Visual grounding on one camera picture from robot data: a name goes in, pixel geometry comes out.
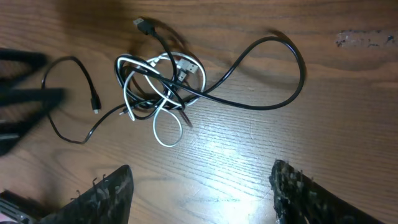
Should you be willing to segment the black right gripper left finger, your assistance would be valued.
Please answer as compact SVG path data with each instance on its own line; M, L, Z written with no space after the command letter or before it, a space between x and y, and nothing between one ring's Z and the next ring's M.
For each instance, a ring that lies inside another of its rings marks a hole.
M128 224L134 181L123 165L38 224Z

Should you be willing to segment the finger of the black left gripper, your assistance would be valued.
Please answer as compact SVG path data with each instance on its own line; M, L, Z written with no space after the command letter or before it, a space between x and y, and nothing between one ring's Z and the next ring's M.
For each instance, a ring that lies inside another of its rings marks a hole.
M1 88L13 88L47 63L47 56L40 52L1 48Z
M1 155L12 148L41 119L65 99L62 88L1 91Z

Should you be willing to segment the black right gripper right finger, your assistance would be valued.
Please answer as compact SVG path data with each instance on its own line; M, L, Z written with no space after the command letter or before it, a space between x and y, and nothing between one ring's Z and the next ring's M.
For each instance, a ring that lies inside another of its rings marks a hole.
M381 221L327 191L283 160L269 177L277 223L380 224Z

